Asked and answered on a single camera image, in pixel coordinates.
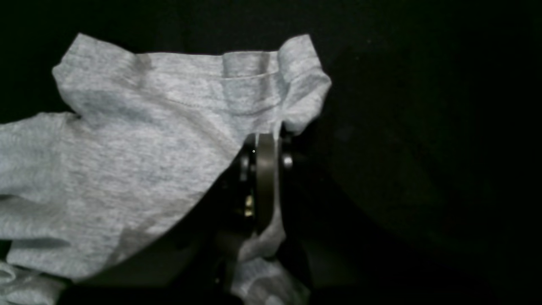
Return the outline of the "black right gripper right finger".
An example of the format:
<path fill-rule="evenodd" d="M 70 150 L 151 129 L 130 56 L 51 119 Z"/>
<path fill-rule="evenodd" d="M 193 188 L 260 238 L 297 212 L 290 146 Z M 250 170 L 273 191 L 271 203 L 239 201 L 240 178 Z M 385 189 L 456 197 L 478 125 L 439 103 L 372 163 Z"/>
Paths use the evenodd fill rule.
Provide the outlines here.
<path fill-rule="evenodd" d="M 286 245 L 279 259 L 309 305 L 540 305 L 532 217 L 451 206 L 428 215 L 426 247 L 376 222 L 288 138 L 279 158 Z"/>

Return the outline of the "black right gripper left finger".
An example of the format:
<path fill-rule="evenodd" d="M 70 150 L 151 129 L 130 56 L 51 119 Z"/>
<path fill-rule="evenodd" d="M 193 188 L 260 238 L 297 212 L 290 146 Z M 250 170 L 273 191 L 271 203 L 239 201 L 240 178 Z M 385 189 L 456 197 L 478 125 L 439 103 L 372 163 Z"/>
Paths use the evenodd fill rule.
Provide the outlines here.
<path fill-rule="evenodd" d="M 78 305 L 237 305 L 226 283 L 254 221 L 248 136 L 201 201 L 160 238 L 76 285 Z"/>

